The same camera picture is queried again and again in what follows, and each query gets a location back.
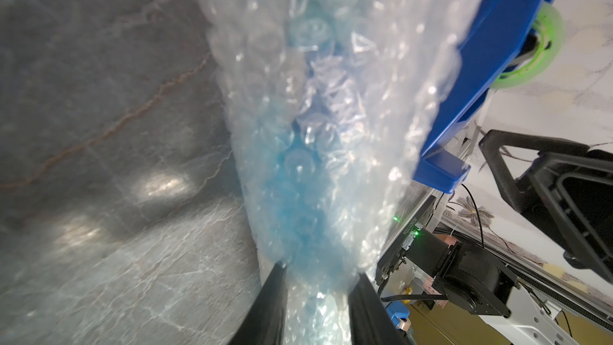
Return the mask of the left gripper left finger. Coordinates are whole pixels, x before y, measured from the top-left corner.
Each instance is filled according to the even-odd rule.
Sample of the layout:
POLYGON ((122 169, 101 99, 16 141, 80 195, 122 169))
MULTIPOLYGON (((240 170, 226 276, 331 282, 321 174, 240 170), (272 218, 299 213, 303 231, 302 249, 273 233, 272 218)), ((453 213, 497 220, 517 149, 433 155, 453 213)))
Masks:
POLYGON ((280 345, 287 311, 287 268, 276 263, 229 345, 280 345))

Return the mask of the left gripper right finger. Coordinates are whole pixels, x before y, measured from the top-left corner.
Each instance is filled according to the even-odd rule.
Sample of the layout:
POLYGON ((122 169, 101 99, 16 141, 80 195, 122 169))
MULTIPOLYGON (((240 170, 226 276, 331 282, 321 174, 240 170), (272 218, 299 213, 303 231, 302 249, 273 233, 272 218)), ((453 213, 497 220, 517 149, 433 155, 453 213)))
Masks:
POLYGON ((348 303, 353 345, 406 344, 366 274, 359 274, 358 282, 348 296, 348 303))

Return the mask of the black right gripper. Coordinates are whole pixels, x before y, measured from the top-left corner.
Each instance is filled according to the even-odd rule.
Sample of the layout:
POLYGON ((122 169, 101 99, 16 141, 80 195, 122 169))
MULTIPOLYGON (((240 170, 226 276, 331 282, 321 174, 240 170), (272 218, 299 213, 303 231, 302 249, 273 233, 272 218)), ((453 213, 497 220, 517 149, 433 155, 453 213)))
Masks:
POLYGON ((502 199, 564 249, 567 262, 612 281, 612 155, 554 137, 491 130, 479 148, 502 199), (513 177, 504 147, 533 150, 513 177))

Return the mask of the blue tape dispenser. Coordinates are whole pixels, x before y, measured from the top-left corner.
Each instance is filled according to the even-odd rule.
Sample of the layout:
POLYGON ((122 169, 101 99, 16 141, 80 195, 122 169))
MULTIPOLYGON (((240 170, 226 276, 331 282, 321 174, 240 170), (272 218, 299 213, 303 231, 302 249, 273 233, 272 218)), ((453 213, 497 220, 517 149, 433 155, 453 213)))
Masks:
POLYGON ((489 89, 521 86, 546 70, 564 44, 554 0, 483 0, 459 52, 462 66, 421 150, 416 182, 451 193, 469 166, 445 146, 484 104, 489 89))

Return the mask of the blue glass bottle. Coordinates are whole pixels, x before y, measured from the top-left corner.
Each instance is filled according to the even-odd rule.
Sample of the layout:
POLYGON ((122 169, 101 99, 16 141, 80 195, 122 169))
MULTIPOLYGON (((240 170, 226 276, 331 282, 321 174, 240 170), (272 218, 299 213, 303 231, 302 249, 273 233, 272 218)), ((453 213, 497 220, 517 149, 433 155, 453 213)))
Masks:
POLYGON ((374 50, 367 0, 307 0, 287 24, 288 45, 300 53, 294 118, 279 172, 269 181, 275 214, 284 223, 285 257, 305 287, 325 292, 351 285, 359 263, 359 185, 370 122, 367 62, 374 50))

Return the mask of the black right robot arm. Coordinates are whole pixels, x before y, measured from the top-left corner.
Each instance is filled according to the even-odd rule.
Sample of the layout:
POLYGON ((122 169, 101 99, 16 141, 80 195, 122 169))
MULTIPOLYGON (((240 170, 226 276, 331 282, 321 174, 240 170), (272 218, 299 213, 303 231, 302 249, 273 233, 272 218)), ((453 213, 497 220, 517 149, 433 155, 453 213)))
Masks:
MULTIPOLYGON (((612 156, 552 137, 488 132, 480 150, 502 199, 564 249, 574 268, 612 279, 612 156)), ((571 344, 516 274, 481 245, 448 245, 419 230, 407 258, 434 298, 479 316, 513 344, 571 344)))

